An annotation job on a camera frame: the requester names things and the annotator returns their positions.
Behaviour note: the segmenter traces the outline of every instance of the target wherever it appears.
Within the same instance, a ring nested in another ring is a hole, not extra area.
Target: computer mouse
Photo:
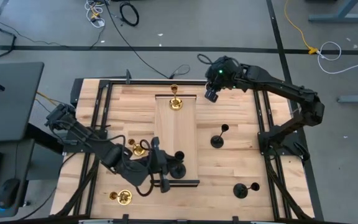
[[[15,203],[20,180],[12,178],[6,180],[0,188],[0,208],[7,209]]]

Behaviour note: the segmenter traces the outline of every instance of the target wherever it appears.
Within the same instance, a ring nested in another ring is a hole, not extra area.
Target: wooden table
[[[82,85],[76,117],[85,126],[91,124],[98,85],[98,79],[85,79]],[[114,85],[108,111],[107,124],[111,125],[108,127],[109,137],[124,134],[127,139],[151,140],[155,131],[155,96],[172,94],[169,86]],[[129,214],[130,219],[232,220],[233,216],[238,216],[240,220],[273,220],[265,162],[257,141],[259,125],[253,91],[223,90],[216,103],[205,99],[204,92],[204,86],[201,85],[179,85],[178,89],[180,95],[196,96],[199,186],[172,188],[165,194],[159,188],[154,188],[150,196],[141,197],[120,175],[114,175],[99,165],[91,218],[122,218],[123,214]],[[270,93],[269,98],[275,124],[288,121],[291,116],[287,100]],[[264,106],[262,111],[265,128],[269,130]],[[215,149],[209,141],[212,136],[220,134],[222,124],[228,124],[230,129],[223,134],[224,146]],[[76,190],[83,156],[77,154],[63,167],[51,214],[58,212]],[[313,217],[301,160],[296,156],[282,156],[281,159],[288,191],[305,213]],[[235,184],[243,183],[249,187],[253,182],[260,184],[259,191],[250,190],[244,199],[234,196]],[[140,187],[141,191],[146,192],[149,184],[147,179]],[[126,206],[109,199],[110,192],[123,189],[133,194],[132,202]],[[276,192],[280,216],[284,217],[282,198],[277,188]],[[87,194],[85,190],[82,212]]]

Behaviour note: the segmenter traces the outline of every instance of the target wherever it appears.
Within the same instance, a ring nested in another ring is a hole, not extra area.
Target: gray floor
[[[335,41],[343,49],[358,50],[358,24],[310,24],[307,20],[309,14],[335,12],[343,2],[291,0],[288,14],[304,30],[307,41],[313,47],[320,47],[326,41]],[[98,30],[86,21],[83,3],[85,1],[67,0],[62,6],[59,0],[9,1],[0,21],[34,40],[87,46],[96,40]],[[140,24],[136,28],[123,25],[120,30],[133,46],[277,47],[265,1],[147,0],[132,3],[139,10]],[[283,45],[286,49],[304,49],[300,34],[284,18],[284,3],[283,0],[273,0]],[[112,11],[117,12],[117,6],[114,3]],[[102,16],[107,26],[101,38],[104,42],[98,45],[125,46],[107,17],[107,12]],[[9,39],[1,34],[0,45],[8,43]],[[17,44],[43,45],[21,37]],[[191,72],[178,78],[203,78],[207,68],[196,60],[197,52],[139,54],[149,64],[167,74],[181,64],[189,64]],[[277,54],[205,54],[212,59],[221,55],[232,56],[240,62],[264,67],[273,76],[283,78]],[[358,223],[358,105],[336,103],[339,95],[358,94],[358,68],[339,75],[328,75],[319,69],[315,55],[287,55],[287,60],[294,84],[316,90],[326,105],[323,123],[305,128],[324,218]],[[123,75],[128,68],[134,78],[160,78],[132,52],[13,51],[0,59],[0,63],[35,61],[45,63],[39,91],[62,101],[69,100],[73,80],[79,77]],[[337,71],[357,63],[358,56],[346,55],[337,62],[324,62],[323,66],[326,70]],[[43,124],[46,115],[47,112],[35,104],[30,121],[45,128]],[[50,160],[61,162],[61,157],[50,156]],[[20,209],[19,214],[12,219],[36,208],[55,184],[56,180],[34,182],[26,196],[34,204]],[[46,217],[51,203],[49,201],[34,217]]]

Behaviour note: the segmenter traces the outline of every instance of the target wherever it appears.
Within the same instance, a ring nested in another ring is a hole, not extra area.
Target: black desk
[[[29,123],[43,69],[42,62],[0,64],[0,84],[5,87],[0,92],[0,186],[14,176],[17,143],[17,178],[21,180],[15,204],[0,210],[0,217],[14,216],[22,205],[34,144],[58,154],[63,152],[56,138]]]
[[[12,217],[16,215],[17,210],[23,204],[23,199],[27,188],[27,171],[34,148],[34,139],[25,139],[21,141],[0,142],[0,187],[7,180],[14,178],[16,167],[16,178],[20,180],[19,190],[17,191],[16,201],[11,208],[0,209],[0,217]]]

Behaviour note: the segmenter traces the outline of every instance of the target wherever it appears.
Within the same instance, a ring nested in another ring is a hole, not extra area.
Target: white cable
[[[95,12],[101,14],[103,12],[103,9],[101,8],[101,6],[104,6],[104,4],[96,4],[95,3],[95,5],[92,6],[91,4],[94,4],[94,3],[95,3],[94,1],[91,1],[91,3],[90,3],[89,0],[86,0],[85,5],[84,5],[84,8],[86,9],[86,15],[85,16],[86,16],[87,20],[92,24],[92,26],[94,26],[96,28],[102,28],[106,24],[104,19],[98,18],[97,22],[99,23],[99,21],[101,21],[101,23],[99,23],[99,26],[97,26],[94,22],[91,21],[91,19],[89,17],[89,14],[90,14],[90,12],[93,14],[92,9]]]
[[[325,56],[323,55],[323,47],[324,47],[326,44],[334,44],[334,45],[336,45],[336,47],[338,47],[338,49],[339,49],[339,55],[338,55],[338,57],[336,57],[336,58],[327,58],[327,57],[325,57]],[[355,65],[355,66],[349,67],[349,68],[347,68],[347,69],[344,69],[344,70],[341,70],[341,71],[338,71],[338,72],[327,72],[325,69],[323,69],[323,67],[321,66],[321,63],[320,63],[320,58],[323,58],[323,59],[325,59],[325,60],[329,60],[329,61],[332,62],[332,61],[338,60],[338,59],[341,57],[341,55],[342,55],[342,49],[341,49],[341,47],[340,47],[337,43],[332,42],[332,41],[328,41],[328,42],[323,43],[322,46],[321,46],[321,48],[320,48],[320,51],[317,51],[317,54],[318,54],[318,55],[317,55],[318,65],[320,66],[320,68],[322,69],[323,72],[328,73],[328,74],[332,74],[332,75],[334,75],[334,74],[339,74],[339,73],[346,72],[346,71],[348,71],[348,70],[350,70],[350,69],[353,69],[353,68],[357,68],[357,67],[358,67],[358,65]]]

